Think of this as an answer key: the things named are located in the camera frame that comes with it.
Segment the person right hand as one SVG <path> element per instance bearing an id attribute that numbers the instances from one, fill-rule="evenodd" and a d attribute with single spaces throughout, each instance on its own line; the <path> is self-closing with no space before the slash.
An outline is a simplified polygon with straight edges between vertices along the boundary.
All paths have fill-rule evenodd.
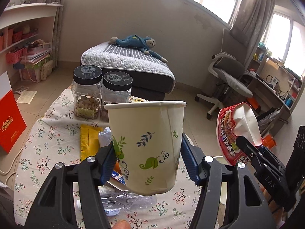
<path id="1" fill-rule="evenodd" d="M 277 227 L 282 226 L 284 223 L 282 221 L 282 217 L 284 214 L 284 209 L 282 206 L 278 205 L 274 199 L 271 197 L 271 195 L 267 192 L 267 190 L 264 187 L 261 187 L 261 191 L 263 192 L 264 198 L 267 201 L 268 207 L 272 213 L 273 219 L 275 220 Z"/>

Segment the person left hand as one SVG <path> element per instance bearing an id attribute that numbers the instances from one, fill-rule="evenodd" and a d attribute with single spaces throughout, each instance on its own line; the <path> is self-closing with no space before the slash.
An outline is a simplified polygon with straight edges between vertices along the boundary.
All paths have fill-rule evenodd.
<path id="1" fill-rule="evenodd" d="M 112 226 L 112 229 L 131 229 L 131 225 L 126 220 L 119 220 Z"/>

